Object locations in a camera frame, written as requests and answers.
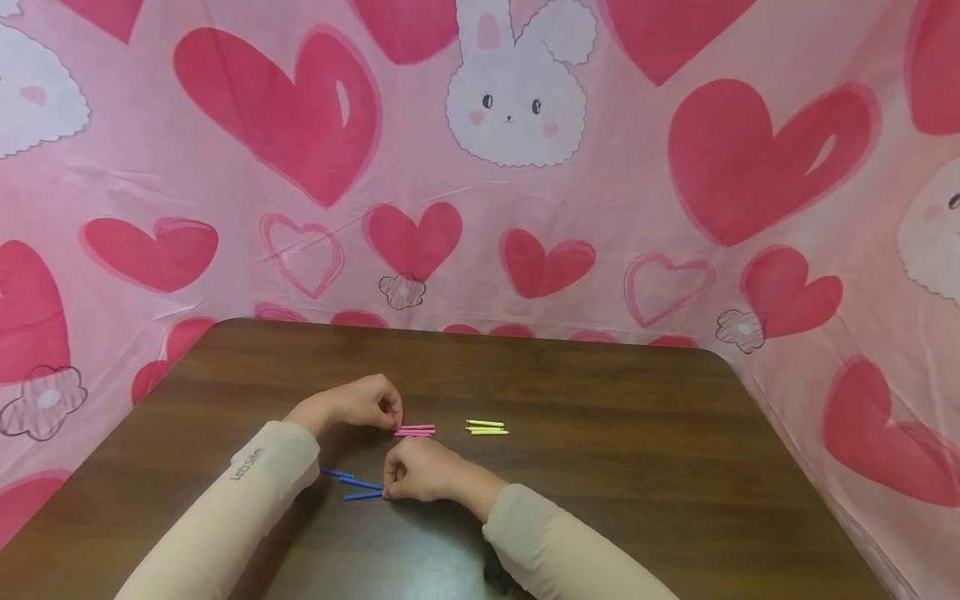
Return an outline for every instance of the pink cheek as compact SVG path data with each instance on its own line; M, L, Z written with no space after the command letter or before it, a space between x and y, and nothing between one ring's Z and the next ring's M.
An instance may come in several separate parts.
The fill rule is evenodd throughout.
M940 218L944 214L944 208L939 204L934 204L933 206L928 206L924 211L924 223L929 223Z

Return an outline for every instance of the person's left hand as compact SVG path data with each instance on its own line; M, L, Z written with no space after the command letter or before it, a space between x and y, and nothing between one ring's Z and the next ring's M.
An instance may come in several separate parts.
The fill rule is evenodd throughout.
M384 375L369 375L297 405L285 419L319 437L333 423L397 429L403 424L403 399Z

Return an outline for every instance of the hand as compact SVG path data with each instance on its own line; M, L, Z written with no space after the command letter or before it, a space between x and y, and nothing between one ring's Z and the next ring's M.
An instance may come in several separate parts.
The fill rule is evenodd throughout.
M397 429L403 423L403 399L385 376L369 375L312 395L286 420L302 425L316 437L337 422Z
M421 502L449 499L487 522L493 502L507 482L425 438L407 438L387 454L383 497Z

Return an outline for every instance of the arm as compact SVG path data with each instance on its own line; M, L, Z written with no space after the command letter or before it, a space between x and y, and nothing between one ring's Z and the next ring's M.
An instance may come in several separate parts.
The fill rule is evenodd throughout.
M317 438L335 422L394 429L402 402L386 377L365 377L304 400L271 421L157 543L117 600L223 600L260 540L320 469Z
M676 600L656 577L567 511L429 440L387 455L384 497L454 500L484 523L504 568L541 600Z

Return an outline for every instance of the person's right hand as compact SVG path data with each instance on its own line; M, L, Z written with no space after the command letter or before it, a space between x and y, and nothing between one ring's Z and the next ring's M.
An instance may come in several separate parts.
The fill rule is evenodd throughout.
M484 523L506 486L506 481L485 468L425 438L403 440L387 454L383 466L384 498L453 500Z
M425 438L407 438L387 453L383 466L383 497L420 502L451 499L467 461Z

